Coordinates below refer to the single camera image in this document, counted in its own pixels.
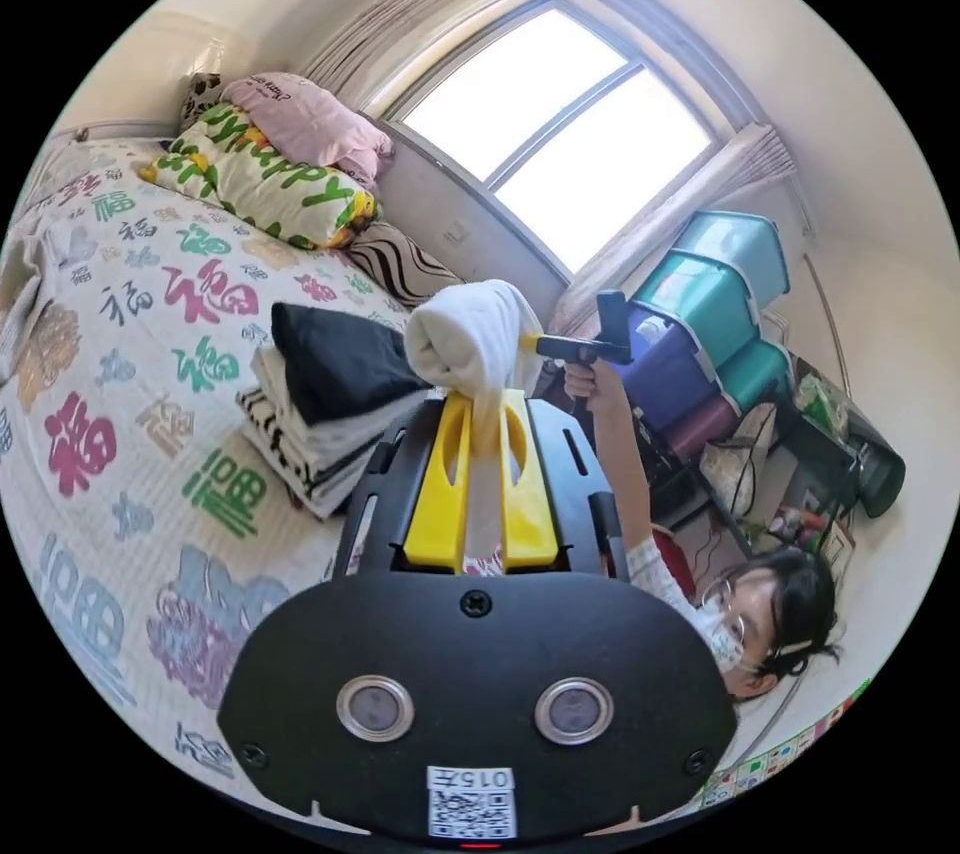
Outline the person's right hand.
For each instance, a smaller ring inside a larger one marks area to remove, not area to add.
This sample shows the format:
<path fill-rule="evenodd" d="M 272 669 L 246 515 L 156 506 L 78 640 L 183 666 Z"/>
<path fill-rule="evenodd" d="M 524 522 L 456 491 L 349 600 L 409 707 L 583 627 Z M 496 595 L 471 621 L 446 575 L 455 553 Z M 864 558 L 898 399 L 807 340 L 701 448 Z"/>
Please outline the person's right hand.
<path fill-rule="evenodd" d="M 621 383 L 607 362 L 596 360 L 590 365 L 566 363 L 564 370 L 566 393 L 590 413 L 602 413 L 617 401 Z"/>

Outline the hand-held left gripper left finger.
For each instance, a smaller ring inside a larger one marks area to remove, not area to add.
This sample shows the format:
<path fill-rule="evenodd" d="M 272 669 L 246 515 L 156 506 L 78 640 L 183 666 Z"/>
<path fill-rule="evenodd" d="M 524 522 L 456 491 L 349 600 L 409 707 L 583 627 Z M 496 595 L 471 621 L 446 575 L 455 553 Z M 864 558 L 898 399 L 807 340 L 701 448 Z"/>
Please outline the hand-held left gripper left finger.
<path fill-rule="evenodd" d="M 472 402 L 443 402 L 403 551 L 417 567 L 460 572 L 466 546 L 472 441 Z"/>

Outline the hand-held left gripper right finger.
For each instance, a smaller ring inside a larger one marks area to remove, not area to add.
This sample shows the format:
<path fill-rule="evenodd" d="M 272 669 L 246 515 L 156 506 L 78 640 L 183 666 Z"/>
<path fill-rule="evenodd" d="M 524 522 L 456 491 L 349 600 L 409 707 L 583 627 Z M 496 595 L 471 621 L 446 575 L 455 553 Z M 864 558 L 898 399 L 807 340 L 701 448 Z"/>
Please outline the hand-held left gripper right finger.
<path fill-rule="evenodd" d="M 527 398 L 518 389 L 501 395 L 501 559 L 505 571 L 550 568 L 559 546 Z"/>

